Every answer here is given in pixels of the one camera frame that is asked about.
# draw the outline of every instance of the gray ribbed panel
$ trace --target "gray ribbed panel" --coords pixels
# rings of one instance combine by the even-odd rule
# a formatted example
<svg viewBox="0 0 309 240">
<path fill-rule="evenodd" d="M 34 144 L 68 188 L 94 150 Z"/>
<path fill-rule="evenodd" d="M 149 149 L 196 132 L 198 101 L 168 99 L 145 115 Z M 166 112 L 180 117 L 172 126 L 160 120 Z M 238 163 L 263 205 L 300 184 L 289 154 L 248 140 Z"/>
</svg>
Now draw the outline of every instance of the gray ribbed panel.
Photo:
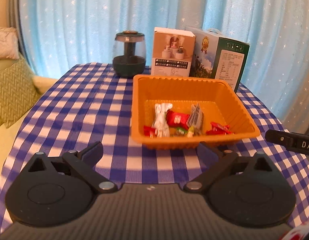
<svg viewBox="0 0 309 240">
<path fill-rule="evenodd" d="M 214 214 L 200 195 L 177 184 L 124 184 L 114 194 L 100 195 L 93 207 L 71 223 L 52 228 L 10 226 L 0 240 L 277 240 L 290 230 L 242 228 Z"/>
</svg>

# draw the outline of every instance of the cardboard box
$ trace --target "cardboard box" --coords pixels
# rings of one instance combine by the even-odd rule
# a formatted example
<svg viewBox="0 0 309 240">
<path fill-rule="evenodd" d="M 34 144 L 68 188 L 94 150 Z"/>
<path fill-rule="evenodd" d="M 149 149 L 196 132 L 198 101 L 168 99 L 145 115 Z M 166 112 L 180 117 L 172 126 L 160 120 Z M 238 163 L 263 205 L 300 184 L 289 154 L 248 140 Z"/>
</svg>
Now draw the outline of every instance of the cardboard box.
<svg viewBox="0 0 309 240">
<path fill-rule="evenodd" d="M 155 27 L 151 75 L 188 77 L 194 43 L 192 32 Z"/>
<path fill-rule="evenodd" d="M 250 45 L 213 31 L 185 29 L 196 35 L 190 76 L 225 80 L 236 92 Z"/>
</svg>

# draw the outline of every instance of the table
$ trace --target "table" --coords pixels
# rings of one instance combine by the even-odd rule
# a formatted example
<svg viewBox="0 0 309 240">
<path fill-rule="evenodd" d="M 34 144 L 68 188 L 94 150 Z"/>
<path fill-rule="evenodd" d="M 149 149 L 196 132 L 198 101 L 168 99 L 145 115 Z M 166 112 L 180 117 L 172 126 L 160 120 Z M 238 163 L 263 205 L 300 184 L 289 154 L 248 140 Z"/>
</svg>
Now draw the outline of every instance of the table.
<svg viewBox="0 0 309 240">
<path fill-rule="evenodd" d="M 205 170 L 195 149 L 148 150 L 129 137 L 132 87 L 132 80 L 116 77 L 111 65 L 90 63 L 71 68 L 39 99 L 24 119 L 2 169 L 0 232 L 11 223 L 5 209 L 5 193 L 38 151 L 59 156 L 102 141 L 104 156 L 96 171 L 118 186 L 123 182 L 183 186 Z M 309 162 L 304 155 L 267 143 L 265 132 L 284 130 L 281 122 L 244 85 L 239 86 L 237 95 L 261 136 L 244 139 L 229 149 L 242 156 L 263 150 L 270 156 L 296 193 L 296 207 L 289 224 L 298 226 L 309 219 Z"/>
</svg>

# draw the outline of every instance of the green box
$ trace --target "green box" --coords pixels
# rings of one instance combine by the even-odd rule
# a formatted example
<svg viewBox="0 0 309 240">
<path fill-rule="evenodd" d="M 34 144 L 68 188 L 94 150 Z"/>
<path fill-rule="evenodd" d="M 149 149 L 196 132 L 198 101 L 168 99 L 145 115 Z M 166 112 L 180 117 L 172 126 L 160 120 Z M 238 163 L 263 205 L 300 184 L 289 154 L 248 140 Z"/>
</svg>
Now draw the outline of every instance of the green box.
<svg viewBox="0 0 309 240">
<path fill-rule="evenodd" d="M 196 36 L 189 76 L 225 80 L 237 92 L 250 45 L 215 33 L 215 29 L 185 29 Z"/>
</svg>

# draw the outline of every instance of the sofa armrest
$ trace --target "sofa armrest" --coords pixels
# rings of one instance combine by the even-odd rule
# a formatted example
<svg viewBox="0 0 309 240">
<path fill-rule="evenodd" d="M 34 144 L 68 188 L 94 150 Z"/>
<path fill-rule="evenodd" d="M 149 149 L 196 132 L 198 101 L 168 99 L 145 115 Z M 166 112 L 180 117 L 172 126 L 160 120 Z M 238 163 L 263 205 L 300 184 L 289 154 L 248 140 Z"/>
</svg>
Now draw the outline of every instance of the sofa armrest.
<svg viewBox="0 0 309 240">
<path fill-rule="evenodd" d="M 32 77 L 32 82 L 40 94 L 44 94 L 57 81 L 58 79 L 54 79 L 54 78 L 46 78 L 46 77 L 40 77 L 40 76 Z"/>
</svg>

